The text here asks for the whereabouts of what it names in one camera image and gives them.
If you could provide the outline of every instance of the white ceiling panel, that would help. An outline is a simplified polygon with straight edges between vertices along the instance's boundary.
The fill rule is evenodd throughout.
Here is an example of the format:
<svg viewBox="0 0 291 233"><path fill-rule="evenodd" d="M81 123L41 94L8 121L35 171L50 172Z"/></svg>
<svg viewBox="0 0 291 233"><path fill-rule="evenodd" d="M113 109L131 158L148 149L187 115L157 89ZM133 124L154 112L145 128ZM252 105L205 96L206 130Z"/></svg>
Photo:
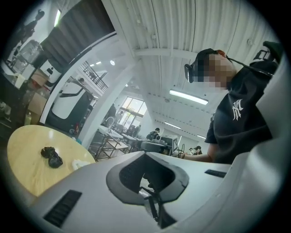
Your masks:
<svg viewBox="0 0 291 233"><path fill-rule="evenodd" d="M129 49L141 59L135 78L146 95L151 117L178 125L189 135L207 133L210 118L227 91L207 83L189 84L184 64L192 63L196 54L207 48L221 49L249 64L263 41L277 41L261 15L243 0L110 2L114 10L107 11L115 12ZM209 103L171 96L170 89L205 98Z"/></svg>

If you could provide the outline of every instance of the vent grille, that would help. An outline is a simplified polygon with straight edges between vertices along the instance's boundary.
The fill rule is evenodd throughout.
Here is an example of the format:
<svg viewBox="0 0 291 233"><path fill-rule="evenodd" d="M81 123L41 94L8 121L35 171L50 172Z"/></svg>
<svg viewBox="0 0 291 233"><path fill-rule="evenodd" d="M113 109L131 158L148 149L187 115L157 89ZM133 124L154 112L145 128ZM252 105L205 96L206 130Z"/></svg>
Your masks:
<svg viewBox="0 0 291 233"><path fill-rule="evenodd" d="M44 219L56 227L61 227L78 202L81 192L69 190L58 203L44 216Z"/></svg>

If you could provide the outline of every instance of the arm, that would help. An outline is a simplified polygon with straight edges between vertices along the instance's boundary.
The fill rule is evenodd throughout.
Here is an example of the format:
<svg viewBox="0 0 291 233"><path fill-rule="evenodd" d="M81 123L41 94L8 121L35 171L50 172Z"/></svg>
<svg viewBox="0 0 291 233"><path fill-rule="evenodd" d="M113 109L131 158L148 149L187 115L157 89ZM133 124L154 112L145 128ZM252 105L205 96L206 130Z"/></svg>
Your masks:
<svg viewBox="0 0 291 233"><path fill-rule="evenodd" d="M208 147L207 154L196 155L196 156L183 154L181 158L192 160L192 161L198 161L198 162L213 162L215 159L215 153L217 150L218 150L217 144L210 144Z"/></svg>

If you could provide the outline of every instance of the plastic bag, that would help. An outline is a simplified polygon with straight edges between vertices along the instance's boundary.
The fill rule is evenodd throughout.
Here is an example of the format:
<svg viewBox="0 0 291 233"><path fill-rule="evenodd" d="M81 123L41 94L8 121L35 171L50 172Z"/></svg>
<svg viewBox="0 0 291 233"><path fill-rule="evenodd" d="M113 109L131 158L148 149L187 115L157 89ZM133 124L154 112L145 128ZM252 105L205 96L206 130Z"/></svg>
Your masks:
<svg viewBox="0 0 291 233"><path fill-rule="evenodd" d="M63 164L62 158L55 152L53 147L45 147L40 153L42 157L49 159L49 166L52 168L58 168Z"/></svg>

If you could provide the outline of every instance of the ceiling light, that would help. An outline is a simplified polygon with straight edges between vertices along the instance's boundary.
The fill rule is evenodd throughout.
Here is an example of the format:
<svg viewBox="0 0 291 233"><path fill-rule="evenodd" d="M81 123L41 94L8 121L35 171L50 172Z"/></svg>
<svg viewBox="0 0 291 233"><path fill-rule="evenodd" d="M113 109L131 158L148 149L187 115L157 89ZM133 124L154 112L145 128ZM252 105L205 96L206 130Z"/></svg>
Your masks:
<svg viewBox="0 0 291 233"><path fill-rule="evenodd" d="M178 127L178 126L174 126L174 125L172 125L172 124L170 124L170 123L168 123L168 122L165 122L165 124L166 124L166 125L169 125L169 126L172 126L172 127L174 127L174 128L177 128L177 129L181 129L180 127Z"/></svg>
<svg viewBox="0 0 291 233"><path fill-rule="evenodd" d="M57 26L58 22L59 22L59 19L60 19L60 11L58 10L58 12L56 13L56 17L55 17L55 26Z"/></svg>
<svg viewBox="0 0 291 233"><path fill-rule="evenodd" d="M179 91L170 90L170 95L182 97L182 98L185 98L187 100L192 100L192 101L198 102L198 103L203 104L203 105L208 104L208 100L205 100L205 99L202 99L202 98L199 98L196 96L191 96L191 95L179 92Z"/></svg>
<svg viewBox="0 0 291 233"><path fill-rule="evenodd" d="M206 139L206 137L200 136L200 135L196 135L197 137L202 137L203 139Z"/></svg>

